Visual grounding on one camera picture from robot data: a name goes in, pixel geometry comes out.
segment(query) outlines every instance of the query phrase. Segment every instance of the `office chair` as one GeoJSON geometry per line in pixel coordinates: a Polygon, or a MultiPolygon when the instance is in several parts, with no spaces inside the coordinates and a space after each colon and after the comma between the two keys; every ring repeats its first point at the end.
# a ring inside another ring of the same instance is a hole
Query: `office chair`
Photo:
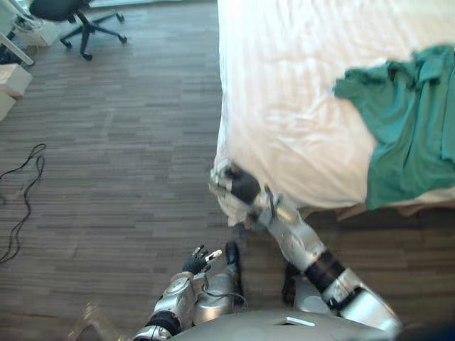
{"type": "Polygon", "coordinates": [[[70,23],[76,22],[76,16],[82,22],[82,25],[76,28],[75,30],[69,32],[66,36],[63,36],[60,41],[67,48],[71,48],[71,43],[68,41],[69,38],[76,36],[77,34],[82,34],[82,40],[80,43],[80,54],[84,59],[91,60],[92,55],[86,53],[88,39],[91,33],[95,31],[107,33],[111,36],[116,36],[125,44],[127,42],[127,37],[118,34],[117,32],[107,30],[106,28],[101,27],[99,24],[103,21],[106,21],[109,18],[114,16],[117,17],[117,20],[121,23],[124,22],[125,18],[119,13],[112,13],[108,16],[103,16],[102,18],[95,19],[94,21],[89,21],[87,17],[82,13],[82,9],[89,8],[89,2],[92,0],[34,0],[30,5],[30,13],[38,18],[42,18],[49,21],[66,21],[70,23]]]}

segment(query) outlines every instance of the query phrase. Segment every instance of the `bed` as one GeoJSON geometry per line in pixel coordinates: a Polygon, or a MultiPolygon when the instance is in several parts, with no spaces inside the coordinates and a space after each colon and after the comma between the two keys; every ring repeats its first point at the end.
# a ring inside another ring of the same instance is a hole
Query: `bed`
{"type": "MultiPolygon", "coordinates": [[[[455,40],[453,0],[218,0],[229,158],[298,207],[365,202],[375,139],[332,87],[350,67],[455,40]]],[[[455,199],[440,188],[391,205],[455,199]]]]}

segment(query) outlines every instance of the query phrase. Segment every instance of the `green cloth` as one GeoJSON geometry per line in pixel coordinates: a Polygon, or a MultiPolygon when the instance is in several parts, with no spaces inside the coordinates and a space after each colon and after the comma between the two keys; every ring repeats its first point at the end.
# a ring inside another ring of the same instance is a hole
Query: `green cloth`
{"type": "Polygon", "coordinates": [[[355,105],[378,142],[369,209],[455,186],[454,65],[454,47],[439,45],[412,61],[353,68],[336,80],[335,96],[355,105]]]}

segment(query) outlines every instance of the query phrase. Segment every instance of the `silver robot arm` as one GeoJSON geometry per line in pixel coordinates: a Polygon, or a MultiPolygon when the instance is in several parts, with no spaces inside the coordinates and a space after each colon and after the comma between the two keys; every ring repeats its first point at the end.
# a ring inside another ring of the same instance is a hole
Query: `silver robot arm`
{"type": "Polygon", "coordinates": [[[206,271],[221,254],[207,254],[201,245],[191,254],[183,271],[171,279],[155,305],[149,322],[134,337],[134,341],[164,341],[193,325],[193,312],[200,294],[208,289],[206,271]]]}
{"type": "Polygon", "coordinates": [[[212,170],[209,187],[230,220],[243,218],[252,229],[266,229],[287,261],[295,265],[341,317],[394,335],[402,323],[390,306],[349,268],[344,268],[286,200],[261,191],[249,173],[231,163],[212,170]]]}

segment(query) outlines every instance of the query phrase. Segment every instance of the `chair wheel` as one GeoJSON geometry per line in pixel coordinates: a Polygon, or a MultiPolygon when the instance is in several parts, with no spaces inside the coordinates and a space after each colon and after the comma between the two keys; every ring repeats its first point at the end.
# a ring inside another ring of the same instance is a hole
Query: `chair wheel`
{"type": "Polygon", "coordinates": [[[115,15],[117,17],[117,20],[121,23],[124,23],[125,22],[125,17],[123,16],[123,14],[116,14],[115,15]]]}
{"type": "Polygon", "coordinates": [[[93,56],[89,53],[81,53],[81,56],[84,57],[85,60],[92,60],[93,56]]]}
{"type": "Polygon", "coordinates": [[[60,40],[66,48],[72,48],[72,44],[69,41],[60,40]]]}

